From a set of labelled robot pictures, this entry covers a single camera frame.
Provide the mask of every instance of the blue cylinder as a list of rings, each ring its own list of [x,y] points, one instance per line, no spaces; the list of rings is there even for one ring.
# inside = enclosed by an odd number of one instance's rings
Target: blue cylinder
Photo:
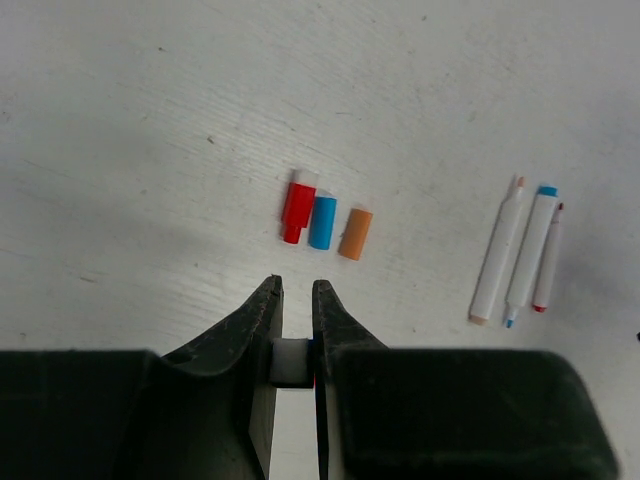
[[[318,250],[329,250],[333,220],[338,201],[333,197],[316,197],[309,227],[309,245]]]

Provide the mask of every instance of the tabletop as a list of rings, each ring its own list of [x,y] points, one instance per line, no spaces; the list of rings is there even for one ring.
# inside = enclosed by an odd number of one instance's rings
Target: tabletop
[[[389,345],[565,356],[639,478],[639,20],[635,0],[0,1],[0,347],[163,354],[272,273],[285,335],[309,336],[326,278]],[[298,168],[338,199],[329,252],[279,237]],[[478,327],[514,175],[565,202],[556,288]],[[359,262],[336,252],[356,205]],[[317,478],[313,395],[277,408],[271,477]]]

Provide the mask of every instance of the red object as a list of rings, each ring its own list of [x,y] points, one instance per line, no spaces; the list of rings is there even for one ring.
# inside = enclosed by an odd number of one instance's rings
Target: red object
[[[316,187],[295,182],[289,184],[289,193],[282,212],[282,238],[285,242],[295,245],[300,241],[300,232],[309,225],[315,196]]]

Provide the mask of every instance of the pen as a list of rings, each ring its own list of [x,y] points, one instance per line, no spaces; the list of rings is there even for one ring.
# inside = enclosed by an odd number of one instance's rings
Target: pen
[[[561,203],[558,205],[558,209],[553,215],[553,220],[551,220],[551,226],[549,227],[549,233],[547,234],[547,244],[544,247],[544,255],[542,257],[542,264],[540,265],[540,274],[538,275],[536,293],[533,296],[533,309],[538,313],[544,313],[549,306],[553,277],[556,273],[556,265],[558,264],[558,255],[560,253],[563,212],[564,203]]]
[[[520,177],[516,188],[512,189],[500,208],[498,223],[489,244],[487,258],[482,267],[476,294],[469,310],[469,320],[477,325],[484,325],[491,316],[509,249],[520,221],[523,190],[524,177]]]
[[[556,209],[557,200],[557,188],[542,186],[538,189],[527,233],[522,242],[522,249],[509,286],[507,328],[513,326],[519,310],[528,303],[529,291],[538,268],[540,255],[542,255],[544,241],[551,224],[551,217]]]

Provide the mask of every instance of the orange cap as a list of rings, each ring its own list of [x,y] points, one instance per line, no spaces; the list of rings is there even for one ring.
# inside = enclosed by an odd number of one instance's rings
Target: orange cap
[[[372,218],[373,213],[371,212],[360,210],[359,208],[351,210],[347,228],[344,231],[344,236],[338,249],[340,255],[351,260],[360,260],[360,254],[362,253],[364,242],[367,241],[367,233],[369,232]]]

